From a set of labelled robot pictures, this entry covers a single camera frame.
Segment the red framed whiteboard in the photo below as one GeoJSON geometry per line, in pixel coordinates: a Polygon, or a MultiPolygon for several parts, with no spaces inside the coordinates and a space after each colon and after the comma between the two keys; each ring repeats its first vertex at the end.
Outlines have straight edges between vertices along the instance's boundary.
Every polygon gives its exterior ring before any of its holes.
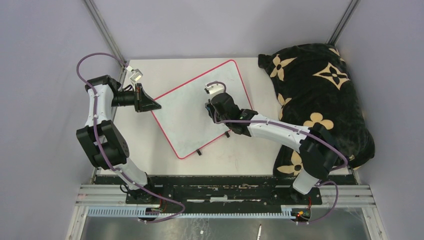
{"type": "Polygon", "coordinates": [[[152,111],[152,115],[178,159],[185,159],[229,131],[224,124],[213,123],[205,108],[210,96],[204,88],[214,81],[226,85],[226,92],[239,108],[252,108],[239,67],[233,59],[154,99],[162,108],[152,111]]]}

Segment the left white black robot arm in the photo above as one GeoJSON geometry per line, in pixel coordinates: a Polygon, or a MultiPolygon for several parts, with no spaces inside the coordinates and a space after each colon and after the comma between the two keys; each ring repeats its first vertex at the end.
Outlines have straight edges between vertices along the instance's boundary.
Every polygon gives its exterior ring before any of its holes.
{"type": "Polygon", "coordinates": [[[130,158],[129,145],[112,118],[113,107],[133,106],[137,113],[160,110],[162,106],[146,94],[141,83],[133,90],[120,90],[121,84],[109,75],[87,81],[89,115],[76,137],[95,168],[110,170],[118,175],[129,190],[138,190],[138,197],[149,204],[158,191],[151,186],[148,174],[130,158]]]}

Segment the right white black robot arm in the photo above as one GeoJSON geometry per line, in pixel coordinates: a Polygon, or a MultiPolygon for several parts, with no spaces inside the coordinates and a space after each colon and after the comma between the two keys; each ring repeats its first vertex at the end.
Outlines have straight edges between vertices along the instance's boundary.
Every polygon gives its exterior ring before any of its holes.
{"type": "Polygon", "coordinates": [[[296,204],[309,198],[311,189],[337,168],[338,160],[346,161],[320,123],[308,127],[276,121],[255,110],[239,108],[226,92],[209,98],[205,108],[215,124],[224,124],[235,134],[271,140],[299,154],[303,167],[288,191],[296,204]]]}

